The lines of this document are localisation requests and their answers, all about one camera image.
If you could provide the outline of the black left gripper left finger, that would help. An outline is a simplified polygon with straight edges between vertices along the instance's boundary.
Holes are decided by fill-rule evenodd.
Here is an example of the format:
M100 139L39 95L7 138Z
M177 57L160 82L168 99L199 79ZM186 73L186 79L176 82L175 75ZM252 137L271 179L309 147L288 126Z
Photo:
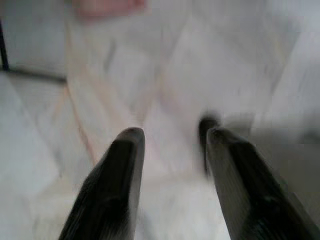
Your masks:
M144 158L144 131L120 132L83 182L59 239L134 239Z

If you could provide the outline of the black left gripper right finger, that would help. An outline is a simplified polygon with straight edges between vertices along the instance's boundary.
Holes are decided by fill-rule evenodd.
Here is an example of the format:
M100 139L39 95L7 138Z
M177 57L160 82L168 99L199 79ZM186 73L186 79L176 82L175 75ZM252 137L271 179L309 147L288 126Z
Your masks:
M206 137L206 161L232 240L318 240L303 206L274 178L256 148L223 128Z

